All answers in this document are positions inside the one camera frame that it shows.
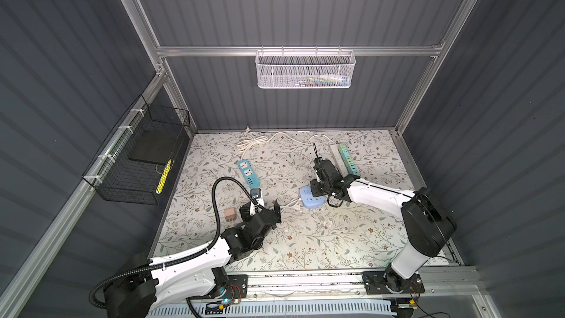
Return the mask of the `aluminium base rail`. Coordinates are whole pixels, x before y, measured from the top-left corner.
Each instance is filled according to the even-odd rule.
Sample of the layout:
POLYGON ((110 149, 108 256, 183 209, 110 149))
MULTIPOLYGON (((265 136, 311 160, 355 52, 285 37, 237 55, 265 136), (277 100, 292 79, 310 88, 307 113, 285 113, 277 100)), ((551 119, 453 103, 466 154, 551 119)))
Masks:
POLYGON ((230 284, 223 293, 247 300, 315 300, 370 297, 382 299, 476 296, 487 293, 473 266, 424 266, 420 279, 401 294, 384 287, 382 269, 315 269, 247 272, 247 281, 230 284))

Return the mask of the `pens in white basket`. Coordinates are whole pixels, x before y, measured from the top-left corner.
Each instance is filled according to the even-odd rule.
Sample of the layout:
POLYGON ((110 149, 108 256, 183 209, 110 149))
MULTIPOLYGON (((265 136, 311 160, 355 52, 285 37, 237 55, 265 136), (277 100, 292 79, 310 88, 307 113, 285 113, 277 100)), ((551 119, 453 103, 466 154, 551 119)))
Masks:
POLYGON ((320 76, 301 77, 292 82, 294 86, 309 87, 309 88, 349 88, 350 77, 339 74, 324 74, 320 76))

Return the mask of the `long white power strip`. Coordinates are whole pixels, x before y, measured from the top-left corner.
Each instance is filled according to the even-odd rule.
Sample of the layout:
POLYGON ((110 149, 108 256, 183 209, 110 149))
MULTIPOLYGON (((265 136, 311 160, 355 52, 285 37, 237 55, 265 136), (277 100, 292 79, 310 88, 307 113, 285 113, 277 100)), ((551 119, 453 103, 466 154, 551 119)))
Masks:
POLYGON ((360 176, 360 172, 353 160, 353 156, 345 144, 334 144, 330 146, 335 165, 343 177, 347 175, 360 176))

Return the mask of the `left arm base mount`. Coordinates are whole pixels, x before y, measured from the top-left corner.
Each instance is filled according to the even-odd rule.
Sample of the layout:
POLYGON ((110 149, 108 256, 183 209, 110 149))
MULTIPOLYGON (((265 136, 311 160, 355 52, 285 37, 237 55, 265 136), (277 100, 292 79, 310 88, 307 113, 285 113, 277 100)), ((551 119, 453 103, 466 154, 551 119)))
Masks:
POLYGON ((212 290, 200 296, 191 296, 190 299, 214 299, 214 300, 241 300, 247 296, 248 275, 227 275, 222 277, 220 284, 213 282, 212 290))

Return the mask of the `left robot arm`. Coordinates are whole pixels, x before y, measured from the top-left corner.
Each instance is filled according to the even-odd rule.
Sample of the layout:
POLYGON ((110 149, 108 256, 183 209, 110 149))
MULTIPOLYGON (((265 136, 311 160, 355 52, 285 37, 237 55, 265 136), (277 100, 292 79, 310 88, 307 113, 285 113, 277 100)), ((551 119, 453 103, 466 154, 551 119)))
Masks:
POLYGON ((145 317, 152 310, 185 298, 221 297, 230 285, 225 266, 249 257, 281 222, 281 208, 261 210, 226 229, 213 247, 207 244, 169 257, 131 258, 122 272, 102 286, 108 317, 145 317))

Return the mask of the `green plug adapter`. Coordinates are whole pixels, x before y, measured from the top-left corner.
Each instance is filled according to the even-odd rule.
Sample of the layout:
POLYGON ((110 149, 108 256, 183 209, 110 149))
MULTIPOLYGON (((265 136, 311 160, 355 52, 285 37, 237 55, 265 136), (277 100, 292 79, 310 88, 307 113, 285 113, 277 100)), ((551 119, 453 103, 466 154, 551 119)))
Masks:
POLYGON ((348 153, 348 151, 349 151, 345 144, 339 144, 338 149, 340 150, 341 153, 348 153))

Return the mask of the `yellow marker pen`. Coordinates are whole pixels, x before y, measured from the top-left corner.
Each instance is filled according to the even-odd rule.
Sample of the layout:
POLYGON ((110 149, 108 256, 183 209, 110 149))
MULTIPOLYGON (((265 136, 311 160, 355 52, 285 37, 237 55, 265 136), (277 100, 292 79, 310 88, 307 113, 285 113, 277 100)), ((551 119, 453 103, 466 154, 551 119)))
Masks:
POLYGON ((167 164, 164 166, 163 172, 161 173, 161 177, 159 179, 159 183, 157 184, 157 188, 155 190, 156 194, 161 194, 163 192, 167 178, 169 176, 169 172, 172 169, 172 164, 173 164, 172 159, 169 159, 167 164))

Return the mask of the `white vented cover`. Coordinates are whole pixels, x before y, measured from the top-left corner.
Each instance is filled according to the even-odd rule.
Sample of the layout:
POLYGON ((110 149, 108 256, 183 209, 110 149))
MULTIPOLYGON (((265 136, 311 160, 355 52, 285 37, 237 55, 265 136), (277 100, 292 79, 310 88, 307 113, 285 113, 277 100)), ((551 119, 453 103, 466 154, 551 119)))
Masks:
POLYGON ((193 303, 201 317, 396 317, 391 302, 372 299, 247 301, 210 312, 193 303))

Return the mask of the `teal small power strip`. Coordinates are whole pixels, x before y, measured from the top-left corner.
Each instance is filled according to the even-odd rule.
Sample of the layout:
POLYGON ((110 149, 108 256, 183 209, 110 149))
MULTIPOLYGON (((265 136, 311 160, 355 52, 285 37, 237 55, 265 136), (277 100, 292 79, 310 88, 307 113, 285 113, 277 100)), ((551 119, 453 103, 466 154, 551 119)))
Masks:
POLYGON ((259 178, 248 160, 240 160, 238 162, 238 167, 250 189, 260 188, 259 178))

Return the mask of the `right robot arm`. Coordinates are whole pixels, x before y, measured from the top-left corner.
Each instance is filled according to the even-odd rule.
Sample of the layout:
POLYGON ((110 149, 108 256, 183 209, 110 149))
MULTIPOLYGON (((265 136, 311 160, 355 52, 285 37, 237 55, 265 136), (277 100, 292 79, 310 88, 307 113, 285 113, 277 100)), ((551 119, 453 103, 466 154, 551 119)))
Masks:
POLYGON ((357 175, 343 176, 331 160, 313 160, 316 178, 310 182, 313 195, 362 204, 399 217, 408 242, 385 269, 388 287, 400 291, 429 260, 436 257, 456 232, 456 221, 429 188, 403 191, 371 183, 357 175))

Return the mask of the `black flat pad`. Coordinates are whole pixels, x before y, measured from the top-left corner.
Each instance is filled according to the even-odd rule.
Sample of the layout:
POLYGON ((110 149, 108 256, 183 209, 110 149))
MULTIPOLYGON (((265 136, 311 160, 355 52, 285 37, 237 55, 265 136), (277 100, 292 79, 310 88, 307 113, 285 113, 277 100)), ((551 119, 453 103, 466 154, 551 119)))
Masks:
POLYGON ((145 130, 128 154, 128 159, 165 166, 175 148, 176 135, 145 130))

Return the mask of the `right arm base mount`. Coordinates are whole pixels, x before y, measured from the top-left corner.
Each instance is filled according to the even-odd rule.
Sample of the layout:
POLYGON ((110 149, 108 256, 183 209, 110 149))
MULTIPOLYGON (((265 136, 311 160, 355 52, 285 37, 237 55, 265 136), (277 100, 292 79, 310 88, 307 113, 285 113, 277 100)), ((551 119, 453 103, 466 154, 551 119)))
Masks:
POLYGON ((422 294, 425 287, 418 272, 404 279, 393 270, 369 270, 362 272, 367 294, 422 294))

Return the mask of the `brown plug adapter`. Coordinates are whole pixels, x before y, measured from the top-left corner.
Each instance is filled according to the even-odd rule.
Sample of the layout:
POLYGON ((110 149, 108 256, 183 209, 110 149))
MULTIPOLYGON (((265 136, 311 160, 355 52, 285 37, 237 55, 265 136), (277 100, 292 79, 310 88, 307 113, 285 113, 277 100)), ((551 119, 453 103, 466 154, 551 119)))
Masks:
POLYGON ((224 215, 227 222, 233 222, 238 219, 238 212, 234 208, 226 209, 224 215))

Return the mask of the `blue square power socket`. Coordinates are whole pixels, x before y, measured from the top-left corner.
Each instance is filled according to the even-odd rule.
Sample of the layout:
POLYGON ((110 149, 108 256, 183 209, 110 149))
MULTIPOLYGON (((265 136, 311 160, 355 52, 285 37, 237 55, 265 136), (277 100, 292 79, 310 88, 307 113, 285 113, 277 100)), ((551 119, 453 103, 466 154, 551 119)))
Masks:
POLYGON ((300 200, 305 209, 315 209, 320 208, 326 203, 326 197, 324 195, 315 197, 309 185, 306 185, 300 189, 300 200))

